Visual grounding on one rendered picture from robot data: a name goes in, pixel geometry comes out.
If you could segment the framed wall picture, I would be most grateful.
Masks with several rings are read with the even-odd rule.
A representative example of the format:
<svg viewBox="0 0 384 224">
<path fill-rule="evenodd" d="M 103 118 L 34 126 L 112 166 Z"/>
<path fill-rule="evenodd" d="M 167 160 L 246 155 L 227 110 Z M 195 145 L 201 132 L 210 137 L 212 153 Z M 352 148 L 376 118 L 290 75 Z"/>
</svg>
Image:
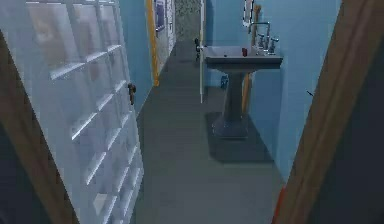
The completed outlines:
<svg viewBox="0 0 384 224">
<path fill-rule="evenodd" d="M 160 32 L 165 27 L 165 2 L 164 0 L 154 0 L 155 3 L 155 22 L 157 32 Z"/>
</svg>

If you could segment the orange wooden stick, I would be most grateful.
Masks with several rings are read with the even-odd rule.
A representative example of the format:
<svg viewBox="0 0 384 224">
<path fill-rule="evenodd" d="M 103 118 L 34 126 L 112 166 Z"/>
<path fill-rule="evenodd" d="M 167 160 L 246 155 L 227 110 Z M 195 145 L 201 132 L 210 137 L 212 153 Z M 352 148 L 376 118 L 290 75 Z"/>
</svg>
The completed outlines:
<svg viewBox="0 0 384 224">
<path fill-rule="evenodd" d="M 258 22 L 259 13 L 261 10 L 261 6 L 256 4 L 253 6 L 252 15 L 255 19 L 255 22 Z M 256 44 L 256 33 L 257 33 L 257 27 L 254 26 L 251 28 L 251 46 L 254 46 Z M 243 96 L 242 96 L 242 111 L 243 113 L 248 113 L 248 107 L 249 107 L 249 98 L 250 98 L 250 92 L 251 92 L 251 76 L 252 73 L 248 73 L 245 76 L 244 79 L 244 85 L 243 85 Z"/>
</svg>

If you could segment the silver sink faucet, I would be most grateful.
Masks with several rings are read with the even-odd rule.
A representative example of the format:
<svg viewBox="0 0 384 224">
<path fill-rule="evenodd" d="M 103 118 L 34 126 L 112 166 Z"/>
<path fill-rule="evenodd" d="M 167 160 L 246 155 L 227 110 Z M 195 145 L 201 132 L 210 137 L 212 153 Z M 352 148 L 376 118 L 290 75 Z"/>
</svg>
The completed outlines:
<svg viewBox="0 0 384 224">
<path fill-rule="evenodd" d="M 268 55 L 274 55 L 276 44 L 279 42 L 279 39 L 270 36 L 271 24 L 269 22 L 251 22 L 248 25 L 248 33 L 251 34 L 252 28 L 256 28 L 258 25 L 266 26 L 266 33 L 259 34 L 258 48 Z"/>
</svg>

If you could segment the white narrow room door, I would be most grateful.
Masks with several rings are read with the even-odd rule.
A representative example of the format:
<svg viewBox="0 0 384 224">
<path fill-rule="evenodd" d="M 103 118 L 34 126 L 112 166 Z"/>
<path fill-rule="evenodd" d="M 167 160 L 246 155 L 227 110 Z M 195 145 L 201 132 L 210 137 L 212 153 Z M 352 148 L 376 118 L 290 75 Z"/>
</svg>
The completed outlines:
<svg viewBox="0 0 384 224">
<path fill-rule="evenodd" d="M 199 75 L 199 92 L 200 92 L 200 103 L 203 103 L 204 98 L 204 54 L 203 48 L 205 44 L 205 16 L 206 16 L 206 0 L 200 0 L 200 75 Z"/>
</svg>

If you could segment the white panelled room door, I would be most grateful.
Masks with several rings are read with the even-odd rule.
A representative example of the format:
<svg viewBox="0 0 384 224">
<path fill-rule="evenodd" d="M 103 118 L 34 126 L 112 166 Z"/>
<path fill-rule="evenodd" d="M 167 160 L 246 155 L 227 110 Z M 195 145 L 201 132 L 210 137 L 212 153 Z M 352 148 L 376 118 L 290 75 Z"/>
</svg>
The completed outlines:
<svg viewBox="0 0 384 224">
<path fill-rule="evenodd" d="M 0 0 L 0 224 L 133 224 L 119 0 Z"/>
</svg>

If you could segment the grey pedestal sink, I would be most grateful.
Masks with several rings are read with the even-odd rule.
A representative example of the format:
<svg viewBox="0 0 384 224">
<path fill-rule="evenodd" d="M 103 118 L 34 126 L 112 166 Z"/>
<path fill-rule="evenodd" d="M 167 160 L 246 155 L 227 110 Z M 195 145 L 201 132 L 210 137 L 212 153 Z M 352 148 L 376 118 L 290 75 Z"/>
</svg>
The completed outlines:
<svg viewBox="0 0 384 224">
<path fill-rule="evenodd" d="M 243 57 L 242 48 L 248 55 Z M 242 111 L 242 86 L 245 76 L 258 70 L 279 69 L 283 57 L 268 55 L 258 47 L 206 46 L 204 62 L 209 69 L 225 73 L 228 86 L 225 92 L 222 113 L 212 123 L 215 136 L 224 139 L 241 139 L 248 136 L 248 125 Z"/>
</svg>

